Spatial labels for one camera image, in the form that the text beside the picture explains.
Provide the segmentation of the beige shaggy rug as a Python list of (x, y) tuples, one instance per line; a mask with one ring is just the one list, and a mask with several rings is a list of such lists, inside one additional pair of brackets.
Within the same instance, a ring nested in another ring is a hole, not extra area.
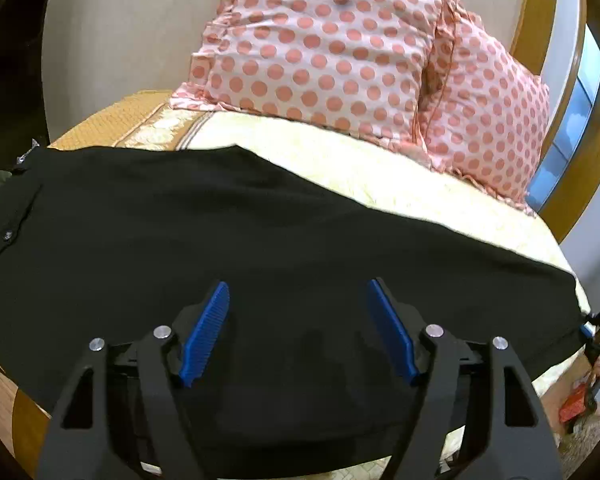
[(573, 432), (558, 445), (562, 478), (569, 479), (599, 443), (600, 415), (586, 415), (575, 422)]

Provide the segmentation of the wooden framed window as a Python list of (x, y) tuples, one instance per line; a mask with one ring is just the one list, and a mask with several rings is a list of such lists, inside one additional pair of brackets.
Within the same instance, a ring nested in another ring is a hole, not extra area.
[(600, 0), (524, 0), (513, 54), (550, 85), (530, 204), (563, 242), (600, 187)]

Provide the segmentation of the black flat television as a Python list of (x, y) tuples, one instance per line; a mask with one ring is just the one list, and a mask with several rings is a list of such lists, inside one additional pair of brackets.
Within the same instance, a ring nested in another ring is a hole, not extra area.
[(0, 0), (0, 169), (9, 170), (34, 142), (50, 143), (42, 45), (48, 0)]

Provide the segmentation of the pink polka dot pillow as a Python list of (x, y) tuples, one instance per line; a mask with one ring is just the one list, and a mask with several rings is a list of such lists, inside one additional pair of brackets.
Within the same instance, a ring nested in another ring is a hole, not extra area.
[(220, 0), (181, 110), (307, 122), (411, 154), (442, 0)]
[(431, 167), (527, 210), (550, 119), (548, 85), (454, 2), (443, 5), (425, 81), (418, 122)]

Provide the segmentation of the cream patterned bed cover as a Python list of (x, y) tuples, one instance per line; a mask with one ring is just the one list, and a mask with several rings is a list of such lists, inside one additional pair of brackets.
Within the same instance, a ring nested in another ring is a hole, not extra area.
[(115, 144), (153, 151), (237, 145), (365, 206), (434, 222), (560, 270), (570, 269), (539, 217), (406, 156), (335, 131), (280, 118), (174, 110), (162, 104)]

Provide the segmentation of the near pink polka dot pillow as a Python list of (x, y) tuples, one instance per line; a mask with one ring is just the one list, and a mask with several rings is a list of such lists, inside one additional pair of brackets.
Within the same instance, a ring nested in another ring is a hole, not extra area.
[(220, 0), (181, 110), (307, 122), (411, 154), (442, 0)]

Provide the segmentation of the far pink polka dot pillow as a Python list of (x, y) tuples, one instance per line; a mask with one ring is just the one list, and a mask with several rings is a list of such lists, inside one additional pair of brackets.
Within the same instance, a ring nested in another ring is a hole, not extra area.
[(454, 2), (443, 5), (425, 81), (418, 122), (431, 167), (527, 210), (550, 119), (548, 85)]

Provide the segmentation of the black pants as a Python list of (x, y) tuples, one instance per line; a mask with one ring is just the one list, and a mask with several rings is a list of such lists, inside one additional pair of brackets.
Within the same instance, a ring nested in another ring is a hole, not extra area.
[(46, 410), (92, 339), (137, 340), (228, 285), (209, 364), (178, 396), (221, 478), (391, 453), (415, 393), (368, 313), (373, 278), (454, 336), (506, 338), (531, 377), (579, 348), (570, 273), (237, 146), (38, 148), (0, 187), (0, 365)]

